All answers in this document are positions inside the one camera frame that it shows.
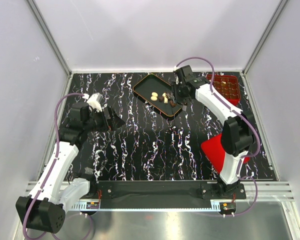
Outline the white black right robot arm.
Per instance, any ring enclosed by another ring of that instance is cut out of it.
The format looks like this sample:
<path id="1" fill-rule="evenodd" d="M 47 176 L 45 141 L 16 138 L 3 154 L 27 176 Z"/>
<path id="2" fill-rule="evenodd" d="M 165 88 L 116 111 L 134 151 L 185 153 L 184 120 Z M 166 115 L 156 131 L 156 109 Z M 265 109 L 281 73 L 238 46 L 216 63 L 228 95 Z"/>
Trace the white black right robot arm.
<path id="1" fill-rule="evenodd" d="M 245 158 L 257 155 L 261 140 L 251 124 L 253 114 L 244 113 L 223 97 L 213 86 L 215 75 L 211 80 L 197 77 L 190 65 L 173 69 L 176 80 L 171 83 L 172 99 L 178 104 L 197 100 L 207 107 L 222 124 L 220 144 L 225 154 L 219 177 L 223 181 L 217 185 L 218 195 L 229 198 L 235 192 L 233 185 L 239 181 Z"/>

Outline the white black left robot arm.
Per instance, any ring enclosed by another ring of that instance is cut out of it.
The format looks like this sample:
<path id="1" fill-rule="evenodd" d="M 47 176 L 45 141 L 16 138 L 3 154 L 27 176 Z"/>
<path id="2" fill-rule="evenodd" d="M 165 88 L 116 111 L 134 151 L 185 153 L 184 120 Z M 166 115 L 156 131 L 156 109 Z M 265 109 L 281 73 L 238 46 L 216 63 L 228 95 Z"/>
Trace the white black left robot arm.
<path id="1" fill-rule="evenodd" d="M 123 125 L 125 121 L 111 106 L 101 109 L 86 102 L 71 106 L 65 125 L 58 130 L 52 156 L 40 179 L 28 196 L 20 196 L 16 201 L 25 235 L 28 229 L 58 233 L 70 208 L 81 197 L 93 198 L 98 193 L 93 174 L 80 173 L 65 190 L 61 190 L 61 185 L 89 133 L 115 131 Z"/>

